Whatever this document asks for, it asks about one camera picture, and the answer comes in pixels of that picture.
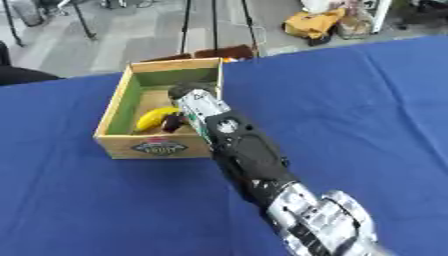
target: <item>tripod leg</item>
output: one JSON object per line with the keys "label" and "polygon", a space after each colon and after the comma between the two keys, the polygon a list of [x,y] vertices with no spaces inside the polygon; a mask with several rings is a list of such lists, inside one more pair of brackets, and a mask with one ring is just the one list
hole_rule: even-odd
{"label": "tripod leg", "polygon": [[185,43],[187,41],[188,22],[190,21],[190,9],[191,9],[191,0],[187,0],[187,6],[185,8],[184,25],[182,26],[182,44],[180,46],[180,54],[185,53]]}
{"label": "tripod leg", "polygon": [[89,27],[87,26],[86,21],[84,20],[84,17],[82,16],[82,12],[79,9],[78,3],[76,2],[77,0],[73,0],[72,4],[73,4],[73,8],[75,8],[75,12],[78,15],[79,21],[81,22],[82,28],[84,29],[84,32],[86,33],[86,36],[90,39],[90,40],[95,40],[95,33],[92,33],[89,29]]}
{"label": "tripod leg", "polygon": [[218,56],[218,17],[216,15],[216,0],[212,0],[213,19],[213,50],[215,57]]}
{"label": "tripod leg", "polygon": [[11,34],[16,40],[16,44],[20,47],[25,46],[22,42],[22,39],[17,35],[16,28],[14,27],[14,21],[12,20],[11,16],[11,9],[9,9],[8,0],[2,0],[3,2],[3,8],[5,9],[6,13],[6,19],[8,20],[9,28],[11,29]]}
{"label": "tripod leg", "polygon": [[253,20],[252,17],[249,14],[249,8],[247,7],[246,0],[241,0],[241,3],[243,4],[244,9],[244,15],[246,16],[246,23],[249,27],[250,36],[252,37],[252,48],[255,50],[255,54],[257,57],[260,57],[260,50],[258,49],[257,39],[255,38],[254,34],[254,28],[253,28]]}

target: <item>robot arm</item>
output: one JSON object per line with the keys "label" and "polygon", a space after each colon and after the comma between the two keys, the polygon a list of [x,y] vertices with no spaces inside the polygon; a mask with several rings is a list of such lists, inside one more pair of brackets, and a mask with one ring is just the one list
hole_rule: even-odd
{"label": "robot arm", "polygon": [[174,87],[169,96],[292,255],[390,255],[376,245],[373,221],[353,198],[341,191],[314,196],[263,133],[205,88],[196,88]]}

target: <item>bag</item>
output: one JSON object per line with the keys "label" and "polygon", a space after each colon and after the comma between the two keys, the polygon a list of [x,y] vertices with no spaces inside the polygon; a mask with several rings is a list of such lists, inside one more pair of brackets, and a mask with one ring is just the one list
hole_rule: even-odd
{"label": "bag", "polygon": [[344,8],[334,9],[318,15],[298,12],[285,21],[284,30],[290,35],[317,39],[326,35],[328,30],[344,15]]}
{"label": "bag", "polygon": [[324,13],[344,3],[345,0],[302,0],[306,11],[311,14]]}

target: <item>tripod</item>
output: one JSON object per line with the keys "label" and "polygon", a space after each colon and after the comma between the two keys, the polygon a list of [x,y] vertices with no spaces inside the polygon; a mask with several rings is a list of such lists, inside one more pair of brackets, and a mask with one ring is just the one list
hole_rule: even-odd
{"label": "tripod", "polygon": [[[188,25],[190,21],[190,12],[191,12],[191,1],[187,0],[187,5],[185,8],[185,18],[184,18],[184,24],[182,26],[182,43],[180,46],[180,54],[185,53],[185,44],[187,40],[187,33],[188,33]],[[253,20],[252,17],[249,14],[249,8],[247,7],[246,0],[241,0],[241,3],[243,5],[244,10],[244,16],[246,18],[246,24],[249,28],[250,36],[252,39],[252,49],[255,51],[255,56],[260,57],[260,51],[258,49],[257,39],[255,38],[254,29],[253,29]],[[218,17],[217,17],[217,10],[216,10],[216,0],[212,0],[212,26],[213,26],[213,51],[215,57],[218,56]]]}

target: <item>cardboard box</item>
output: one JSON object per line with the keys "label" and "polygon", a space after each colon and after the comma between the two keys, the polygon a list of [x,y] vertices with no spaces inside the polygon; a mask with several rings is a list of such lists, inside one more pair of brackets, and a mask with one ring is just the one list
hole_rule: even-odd
{"label": "cardboard box", "polygon": [[95,140],[114,159],[209,157],[208,146],[189,125],[172,134],[160,128],[136,134],[133,128],[147,111],[170,106],[168,90],[179,83],[212,86],[220,99],[221,67],[219,58],[129,65],[95,131]]}

